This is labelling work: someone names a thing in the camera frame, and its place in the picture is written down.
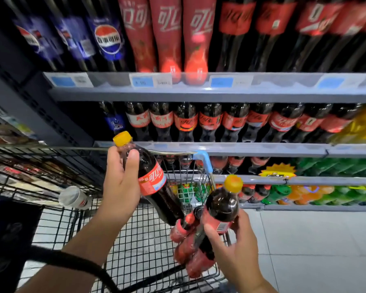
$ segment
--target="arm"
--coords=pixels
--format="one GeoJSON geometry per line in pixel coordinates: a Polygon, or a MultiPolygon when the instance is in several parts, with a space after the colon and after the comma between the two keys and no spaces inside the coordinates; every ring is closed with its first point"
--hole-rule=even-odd
{"type": "MultiPolygon", "coordinates": [[[[116,147],[108,150],[103,201],[95,216],[62,251],[102,265],[121,228],[133,214],[140,200],[138,184],[139,154],[130,151],[123,170],[116,147]]],[[[44,266],[17,293],[87,293],[95,277],[82,271],[44,266]]]]}
{"type": "Polygon", "coordinates": [[[212,226],[205,225],[220,270],[240,293],[277,293],[260,272],[258,241],[248,214],[242,209],[239,210],[233,230],[237,243],[227,247],[217,231],[212,226]]]}

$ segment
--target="yellow bottle cap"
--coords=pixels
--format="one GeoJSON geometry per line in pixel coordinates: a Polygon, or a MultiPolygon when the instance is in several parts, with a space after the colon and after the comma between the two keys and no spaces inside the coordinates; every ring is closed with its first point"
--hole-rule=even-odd
{"type": "Polygon", "coordinates": [[[224,188],[229,192],[239,193],[243,188],[243,180],[236,175],[228,175],[224,182],[224,188]]]}
{"type": "Polygon", "coordinates": [[[126,145],[132,140],[132,136],[128,131],[120,132],[112,139],[117,147],[126,145]]]}

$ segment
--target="shopping cart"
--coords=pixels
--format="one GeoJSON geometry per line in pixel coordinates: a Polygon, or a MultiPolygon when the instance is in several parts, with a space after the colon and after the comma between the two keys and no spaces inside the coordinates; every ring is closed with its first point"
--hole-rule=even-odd
{"type": "MultiPolygon", "coordinates": [[[[152,153],[165,170],[167,182],[179,196],[185,213],[203,204],[215,188],[207,153],[152,153]]],[[[102,200],[100,181],[104,169],[99,164],[106,157],[105,148],[0,146],[0,196],[44,205],[33,239],[35,245],[61,249],[89,222],[102,200]],[[58,195],[69,185],[78,186],[92,197],[90,209],[79,211],[59,205],[58,195]]],[[[210,291],[226,281],[217,265],[205,271],[201,278],[189,279],[174,261],[176,244],[169,238],[170,229],[159,219],[155,208],[141,199],[104,264],[119,289],[124,292],[210,291]]],[[[224,241],[229,242],[228,234],[224,235],[224,241]]],[[[18,286],[42,266],[27,261],[18,286]]],[[[108,290],[101,281],[96,281],[91,292],[108,290]]]]}

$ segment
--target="price tag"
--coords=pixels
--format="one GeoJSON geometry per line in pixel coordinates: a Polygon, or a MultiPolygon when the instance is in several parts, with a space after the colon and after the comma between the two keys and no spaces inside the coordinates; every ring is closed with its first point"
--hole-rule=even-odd
{"type": "Polygon", "coordinates": [[[172,88],[171,73],[131,73],[129,78],[133,87],[172,88]]]}
{"type": "Polygon", "coordinates": [[[252,84],[252,75],[211,75],[210,87],[232,88],[249,87],[252,84]]]}
{"type": "Polygon", "coordinates": [[[324,74],[315,87],[318,89],[357,88],[365,79],[366,73],[329,73],[324,74]]]}
{"type": "Polygon", "coordinates": [[[46,79],[54,87],[94,87],[87,73],[44,72],[46,79]]]}

